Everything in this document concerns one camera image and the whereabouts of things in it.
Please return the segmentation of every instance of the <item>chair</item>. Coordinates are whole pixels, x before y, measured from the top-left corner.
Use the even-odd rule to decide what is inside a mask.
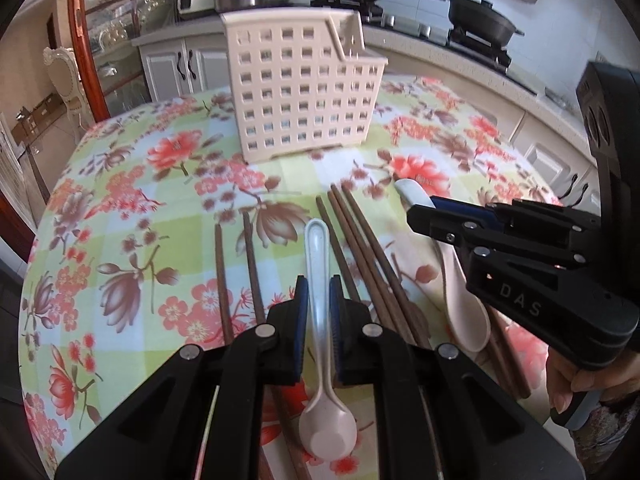
[[[77,144],[82,137],[78,126],[86,130],[95,121],[80,82],[76,58],[69,48],[51,50],[47,47],[43,51],[43,56],[49,78],[65,102],[66,116],[74,129]]]

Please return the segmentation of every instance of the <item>wooden chopstick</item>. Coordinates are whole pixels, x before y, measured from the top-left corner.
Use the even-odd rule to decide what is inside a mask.
[[[216,251],[216,277],[218,281],[218,301],[220,302],[220,321],[222,322],[222,337],[225,345],[230,345],[234,340],[234,327],[231,323],[229,310],[229,297],[226,294],[225,256],[222,249],[222,227],[216,224],[215,228]],[[258,452],[258,478],[260,480],[275,480],[264,450]]]
[[[396,300],[398,300],[398,305],[402,309],[402,313],[407,320],[411,333],[414,335],[415,341],[418,343],[418,346],[431,349],[428,334],[425,334],[420,330],[422,321],[420,319],[417,319],[417,316],[420,316],[421,314],[416,312],[413,306],[410,304],[409,298],[406,296],[406,292],[404,291],[404,288],[402,288],[400,280],[398,280],[393,267],[391,267],[384,249],[380,245],[380,242],[373,232],[373,229],[371,229],[371,225],[369,225],[369,223],[367,222],[367,219],[363,215],[360,206],[358,206],[358,203],[356,202],[356,199],[354,199],[349,188],[346,186],[342,186],[342,192],[344,193],[345,197],[347,197],[347,202],[349,202],[353,214],[360,223],[360,227],[362,227],[364,235],[367,237],[367,241],[369,242],[369,246],[373,250],[373,253],[376,255],[376,258],[380,263],[380,267],[382,267],[382,272],[384,272],[386,280],[391,286],[391,290],[393,291]]]
[[[362,281],[365,283],[367,290],[369,291],[369,295],[371,297],[371,302],[373,303],[373,308],[376,311],[378,319],[380,320],[380,324],[385,326],[386,328],[390,328],[391,330],[396,330],[396,326],[389,314],[388,307],[386,306],[385,301],[378,290],[378,286],[376,285],[376,280],[374,279],[371,271],[369,270],[369,266],[367,265],[366,258],[358,245],[356,238],[351,230],[350,225],[347,222],[345,215],[340,209],[338,202],[334,196],[333,191],[329,191],[327,193],[329,197],[329,202],[334,210],[334,213],[338,219],[338,224],[340,224],[340,228],[344,234],[344,237],[347,239],[347,243],[351,248],[351,253],[353,253],[353,257],[356,260],[356,265],[358,266],[358,270],[360,271],[360,275],[362,276]]]
[[[262,295],[260,293],[260,281],[258,280],[258,269],[255,264],[255,251],[253,233],[254,228],[249,219],[249,213],[246,211],[242,213],[242,224],[244,227],[244,244],[246,248],[246,262],[249,269],[249,283],[251,284],[251,296],[254,300],[254,312],[255,322],[257,324],[266,322],[266,316],[264,313],[264,304],[262,303]],[[293,469],[296,473],[298,480],[311,480],[311,475],[306,468],[305,461],[303,459],[303,452],[298,445],[296,438],[296,432],[291,424],[289,410],[287,409],[287,403],[284,400],[282,391],[277,386],[270,386],[265,388],[264,397],[267,402],[273,401],[273,405],[276,408],[278,414],[278,420],[280,421],[280,427],[282,428],[282,436],[287,444],[287,450],[289,451],[289,457]]]
[[[506,322],[493,307],[487,304],[484,306],[491,322],[491,336],[487,351],[494,365],[498,384],[515,400],[527,399],[531,395],[531,388],[524,375],[522,363],[506,334]]]
[[[338,268],[340,269],[342,279],[344,280],[344,286],[347,288],[349,298],[353,301],[360,301],[360,295],[358,294],[358,289],[356,288],[356,282],[353,280],[353,276],[351,275],[351,271],[349,270],[349,265],[347,264],[347,260],[345,259],[344,253],[342,252],[342,247],[340,246],[340,240],[338,240],[338,236],[335,233],[334,226],[331,224],[329,213],[324,207],[324,202],[322,202],[321,196],[316,196],[316,205],[318,206],[318,211],[320,212],[320,218],[322,218],[322,221],[329,229],[329,242],[331,243],[331,247],[334,250],[335,259],[338,262]]]
[[[332,184],[331,191],[334,194],[334,199],[337,203],[338,208],[340,208],[340,210],[342,211],[342,214],[344,215],[345,220],[351,229],[351,233],[356,244],[360,248],[361,254],[364,255],[364,264],[369,268],[370,274],[372,275],[374,280],[374,286],[376,286],[378,288],[378,291],[380,292],[380,296],[385,303],[389,316],[391,317],[393,324],[396,327],[396,332],[398,332],[402,336],[402,339],[404,339],[408,343],[415,344],[414,335],[412,334],[411,329],[409,329],[409,324],[407,323],[407,320],[400,310],[398,300],[396,300],[396,297],[389,292],[385,280],[382,278],[382,275],[378,270],[375,254],[364,241],[364,238],[362,237],[362,234],[360,234],[360,230],[358,229],[358,225],[351,217],[349,208],[347,207],[344,199],[342,198],[342,195],[340,194],[340,191],[335,186],[335,184]]]

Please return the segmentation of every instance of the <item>spoon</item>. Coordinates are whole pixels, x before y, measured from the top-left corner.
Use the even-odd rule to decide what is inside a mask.
[[[409,206],[419,204],[435,208],[429,195],[415,180],[396,181],[396,190]],[[442,285],[451,331],[463,349],[479,352],[491,335],[489,315],[482,302],[466,290],[466,276],[455,248],[439,240],[432,241],[442,265]]]
[[[353,414],[332,387],[329,230],[319,219],[313,219],[305,227],[305,256],[318,390],[300,415],[300,440],[313,456],[330,462],[353,451],[358,428]]]

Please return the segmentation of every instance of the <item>floral tablecloth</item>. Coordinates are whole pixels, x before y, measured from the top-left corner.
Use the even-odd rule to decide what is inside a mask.
[[[239,333],[255,323],[241,213],[248,211],[254,224],[262,299],[271,305],[290,298],[305,268],[301,233],[319,216],[315,196],[332,183],[346,184],[425,313],[435,346],[451,339],[440,269],[430,241],[407,227],[392,176],[473,203],[557,200],[492,124],[436,80],[385,77],[367,140],[357,148],[247,166],[237,135],[228,89],[209,91],[97,124],[63,171],[31,251],[19,333],[24,405],[51,475],[176,349],[222,345],[217,222]],[[331,264],[338,272],[333,256]],[[368,298],[360,281],[358,288]],[[517,325],[509,335],[533,397],[543,398],[542,408],[529,409],[544,418],[546,346]],[[484,352],[472,357],[492,373]],[[315,387],[309,358],[303,379],[286,389],[292,416]],[[372,389],[340,396],[358,421],[358,445],[336,462],[308,456],[311,476],[377,478]],[[265,405],[263,419],[262,444],[275,478],[293,478],[273,406]]]

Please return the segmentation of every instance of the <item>cutlery drain basket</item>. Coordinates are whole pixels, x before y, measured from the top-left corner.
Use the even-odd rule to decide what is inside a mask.
[[[367,138],[388,60],[365,49],[357,12],[283,7],[222,20],[245,161]]]

